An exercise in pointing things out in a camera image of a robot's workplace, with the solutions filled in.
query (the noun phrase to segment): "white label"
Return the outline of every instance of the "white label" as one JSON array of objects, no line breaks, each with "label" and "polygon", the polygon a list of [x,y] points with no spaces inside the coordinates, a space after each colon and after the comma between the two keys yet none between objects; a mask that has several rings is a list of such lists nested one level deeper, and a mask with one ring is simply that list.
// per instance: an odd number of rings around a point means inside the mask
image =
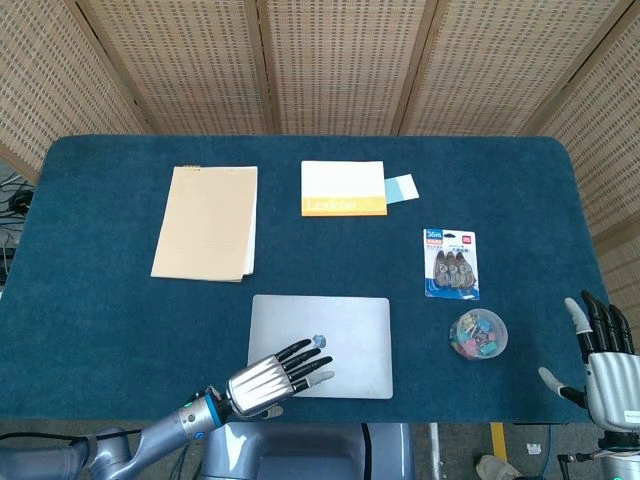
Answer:
[{"label": "white label", "polygon": [[624,421],[629,423],[640,423],[640,410],[625,410]]},{"label": "white label", "polygon": [[542,445],[539,443],[527,443],[527,451],[529,455],[540,455],[542,452]]}]

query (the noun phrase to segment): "brown notepad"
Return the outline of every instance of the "brown notepad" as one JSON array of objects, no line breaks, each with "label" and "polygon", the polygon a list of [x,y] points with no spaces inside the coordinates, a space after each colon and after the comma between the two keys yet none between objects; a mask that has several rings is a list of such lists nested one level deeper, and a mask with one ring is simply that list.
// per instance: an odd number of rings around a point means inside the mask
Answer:
[{"label": "brown notepad", "polygon": [[242,280],[257,184],[257,167],[175,167],[151,276]]}]

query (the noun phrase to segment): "paper clip container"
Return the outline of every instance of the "paper clip container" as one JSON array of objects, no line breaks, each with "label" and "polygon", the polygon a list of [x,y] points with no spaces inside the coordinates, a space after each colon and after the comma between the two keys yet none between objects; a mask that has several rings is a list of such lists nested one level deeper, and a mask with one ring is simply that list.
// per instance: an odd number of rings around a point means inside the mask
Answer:
[{"label": "paper clip container", "polygon": [[490,310],[470,310],[449,330],[451,347],[467,360],[485,360],[500,355],[509,335],[502,319]]}]

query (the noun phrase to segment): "correction tape package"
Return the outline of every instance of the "correction tape package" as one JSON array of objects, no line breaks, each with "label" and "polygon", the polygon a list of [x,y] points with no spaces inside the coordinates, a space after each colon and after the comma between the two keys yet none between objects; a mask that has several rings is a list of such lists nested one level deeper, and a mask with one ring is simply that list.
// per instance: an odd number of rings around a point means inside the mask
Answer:
[{"label": "correction tape package", "polygon": [[475,233],[425,228],[423,237],[426,296],[479,300]]}]

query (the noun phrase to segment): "humanoid robot hand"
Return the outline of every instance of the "humanoid robot hand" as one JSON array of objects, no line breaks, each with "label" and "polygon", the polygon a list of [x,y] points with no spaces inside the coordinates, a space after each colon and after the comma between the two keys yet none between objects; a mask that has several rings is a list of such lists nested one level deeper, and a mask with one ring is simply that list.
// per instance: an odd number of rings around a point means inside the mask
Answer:
[{"label": "humanoid robot hand", "polygon": [[585,290],[582,299],[588,319],[573,299],[565,298],[564,304],[576,327],[586,393],[564,385],[544,367],[538,373],[552,391],[588,409],[603,430],[640,432],[640,357],[635,355],[629,323],[617,307],[607,308]]},{"label": "humanoid robot hand", "polygon": [[311,340],[301,340],[284,350],[240,370],[227,382],[226,390],[216,396],[221,417],[234,413],[240,418],[265,412],[283,400],[334,376],[333,371],[316,372],[330,363],[331,357],[311,360],[319,348],[306,350]]}]

